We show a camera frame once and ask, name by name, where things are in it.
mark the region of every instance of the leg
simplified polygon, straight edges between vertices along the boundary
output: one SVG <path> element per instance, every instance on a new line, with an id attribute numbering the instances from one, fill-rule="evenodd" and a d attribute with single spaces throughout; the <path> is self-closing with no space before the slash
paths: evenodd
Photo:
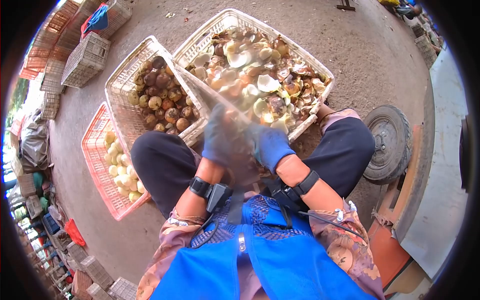
<path id="1" fill-rule="evenodd" d="M 131 155 L 138 177 L 168 218 L 197 171 L 193 153 L 178 136 L 150 131 L 135 141 Z"/>
<path id="2" fill-rule="evenodd" d="M 347 198 L 372 158 L 375 141 L 368 127 L 352 109 L 333 112 L 328 107 L 322 107 L 318 115 L 319 119 L 322 117 L 322 139 L 303 162 L 340 197 Z"/>

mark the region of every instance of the tire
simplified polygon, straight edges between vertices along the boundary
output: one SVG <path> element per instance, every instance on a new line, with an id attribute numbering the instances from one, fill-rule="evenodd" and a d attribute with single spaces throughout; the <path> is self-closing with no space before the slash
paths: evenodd
<path id="1" fill-rule="evenodd" d="M 384 185 L 400 177 L 412 155 L 412 130 L 405 114 L 393 105 L 381 105 L 363 121 L 375 139 L 375 152 L 363 176 Z"/>

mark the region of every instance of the dirt floor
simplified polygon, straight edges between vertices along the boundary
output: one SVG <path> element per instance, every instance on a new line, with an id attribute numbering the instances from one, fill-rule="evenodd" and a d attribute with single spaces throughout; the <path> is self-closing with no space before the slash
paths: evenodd
<path id="1" fill-rule="evenodd" d="M 295 40 L 336 78 L 330 107 L 352 107 L 361 117 L 381 104 L 402 109 L 410 123 L 423 121 L 423 97 L 429 71 L 412 31 L 377 0 L 351 4 L 355 12 L 338 10 L 339 0 L 132 1 L 132 18 L 111 38 L 104 71 L 82 89 L 68 87 L 50 127 L 53 178 L 66 213 L 75 219 L 90 255 L 114 277 L 138 282 L 158 247 L 164 218 L 147 203 L 117 222 L 95 188 L 81 151 L 81 139 L 99 104 L 104 85 L 119 63 L 148 35 L 171 53 L 199 26 L 224 8 L 239 9 Z M 173 18 L 165 18 L 168 12 Z M 313 125 L 293 148 L 308 156 L 319 142 Z M 361 179 L 348 198 L 359 208 L 366 228 L 383 195 L 380 186 Z"/>

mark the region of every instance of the hand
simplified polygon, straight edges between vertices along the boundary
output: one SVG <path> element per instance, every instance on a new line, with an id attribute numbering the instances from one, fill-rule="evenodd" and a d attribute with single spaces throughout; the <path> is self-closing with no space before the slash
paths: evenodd
<path id="1" fill-rule="evenodd" d="M 223 167 L 228 167 L 232 152 L 230 139 L 232 134 L 228 133 L 229 126 L 225 124 L 224 119 L 225 106 L 215 105 L 205 127 L 202 156 Z"/>
<path id="2" fill-rule="evenodd" d="M 253 141 L 253 156 L 272 174 L 283 157 L 295 154 L 288 145 L 287 135 L 280 129 L 251 123 L 245 137 Z"/>

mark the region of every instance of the person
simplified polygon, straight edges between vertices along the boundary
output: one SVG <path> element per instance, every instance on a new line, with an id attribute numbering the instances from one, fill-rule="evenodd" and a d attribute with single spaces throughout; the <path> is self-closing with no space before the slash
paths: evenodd
<path id="1" fill-rule="evenodd" d="M 409 20 L 419 16 L 423 12 L 423 8 L 420 4 L 410 4 L 407 3 L 407 6 L 397 6 L 395 7 L 396 13 L 401 16 L 406 16 Z"/>
<path id="2" fill-rule="evenodd" d="M 232 135 L 220 104 L 205 128 L 202 157 L 163 132 L 135 141 L 133 166 L 168 218 L 138 300 L 384 299 L 367 232 L 354 203 L 344 200 L 374 153 L 372 133 L 350 108 L 323 105 L 317 116 L 322 138 L 304 160 L 281 130 L 250 124 L 245 134 L 254 157 L 285 187 L 314 178 L 297 202 L 302 211 L 266 190 L 241 193 L 240 205 L 233 191 L 207 212 L 210 200 L 192 182 L 218 184 L 231 161 Z"/>

